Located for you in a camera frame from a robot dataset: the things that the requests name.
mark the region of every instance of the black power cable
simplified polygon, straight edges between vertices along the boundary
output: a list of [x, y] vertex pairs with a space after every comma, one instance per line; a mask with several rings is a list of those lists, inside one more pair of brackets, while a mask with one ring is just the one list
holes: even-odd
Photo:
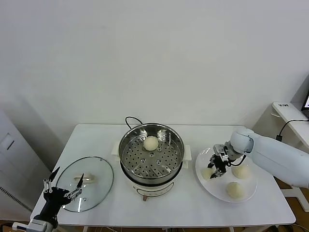
[[283, 131], [283, 129], [285, 128], [285, 126], [286, 125], [288, 125], [290, 122], [295, 122], [295, 121], [300, 121], [300, 122], [308, 122], [309, 121], [309, 119], [307, 119], [307, 120], [305, 120], [305, 119], [293, 119], [293, 120], [290, 120], [290, 121], [287, 121], [285, 124], [284, 124], [284, 126], [282, 127], [282, 129], [281, 129], [281, 131], [280, 131], [280, 133], [276, 136], [276, 140], [278, 140], [278, 141], [282, 141], [282, 136], [281, 136], [281, 133], [282, 133], [282, 131]]
[[12, 228], [13, 223], [7, 222], [7, 223], [3, 223], [2, 225], [0, 225], [0, 232], [3, 232], [3, 227], [4, 226]]
[[132, 129], [132, 127], [128, 124], [128, 122], [127, 122], [127, 119], [128, 118], [132, 118], [132, 119], [135, 119], [135, 120], [137, 120], [137, 121], [139, 121], [141, 124], [143, 124], [138, 118], [136, 118], [136, 117], [131, 117], [131, 116], [128, 116], [128, 117], [126, 117], [125, 118], [125, 121], [126, 121], [126, 124], [127, 124], [127, 126], [130, 128], [130, 129]]

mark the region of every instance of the white desk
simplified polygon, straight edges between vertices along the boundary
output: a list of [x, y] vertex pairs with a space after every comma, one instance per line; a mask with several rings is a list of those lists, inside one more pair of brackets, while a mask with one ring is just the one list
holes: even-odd
[[[128, 130], [126, 125], [77, 125], [60, 156], [55, 181], [75, 160], [99, 156], [114, 170], [114, 183], [106, 199], [95, 208], [72, 213], [61, 209], [60, 225], [111, 227], [238, 227], [291, 224], [295, 217], [272, 175], [253, 165], [258, 186], [245, 203], [226, 203], [210, 195], [197, 181], [194, 163], [198, 153], [215, 143], [230, 139], [241, 126], [171, 126], [186, 145], [191, 146], [192, 162], [182, 169], [173, 189], [143, 202], [126, 184], [119, 162], [111, 155], [115, 141]], [[45, 200], [41, 195], [31, 215], [39, 214]]]
[[[274, 102], [272, 107], [285, 122], [293, 119], [308, 120], [308, 118], [300, 111], [302, 105], [303, 104], [300, 102]], [[309, 148], [309, 123], [296, 121], [290, 122], [288, 126], [303, 144]]]
[[[308, 118], [300, 111], [303, 103], [300, 102], [274, 102], [272, 107], [285, 121], [293, 119], [307, 120]], [[300, 139], [300, 141], [309, 148], [309, 123], [308, 122], [290, 122], [288, 126]], [[305, 212], [309, 212], [309, 203], [300, 188], [282, 189], [285, 197], [296, 197]]]

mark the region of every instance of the white wall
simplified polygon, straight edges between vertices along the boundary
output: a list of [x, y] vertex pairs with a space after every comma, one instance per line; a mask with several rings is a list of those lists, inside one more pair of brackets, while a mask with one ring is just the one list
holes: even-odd
[[51, 167], [77, 123], [252, 127], [308, 75], [307, 0], [0, 1], [0, 107]]

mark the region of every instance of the dough ball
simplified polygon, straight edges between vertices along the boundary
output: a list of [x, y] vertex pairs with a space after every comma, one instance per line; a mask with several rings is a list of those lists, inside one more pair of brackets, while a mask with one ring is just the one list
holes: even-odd
[[226, 186], [226, 192], [233, 199], [241, 199], [245, 195], [243, 186], [238, 182], [228, 183]]
[[246, 179], [250, 175], [249, 167], [247, 165], [232, 167], [232, 173], [239, 179]]
[[209, 180], [211, 175], [214, 173], [213, 169], [212, 168], [204, 168], [202, 171], [201, 171], [201, 174], [203, 176], [203, 178], [205, 180]]
[[156, 148], [158, 147], [159, 145], [159, 140], [157, 137], [154, 137], [154, 136], [148, 136], [145, 141], [144, 141], [144, 148], [147, 150], [147, 151], [153, 151], [153, 150], [156, 150]]

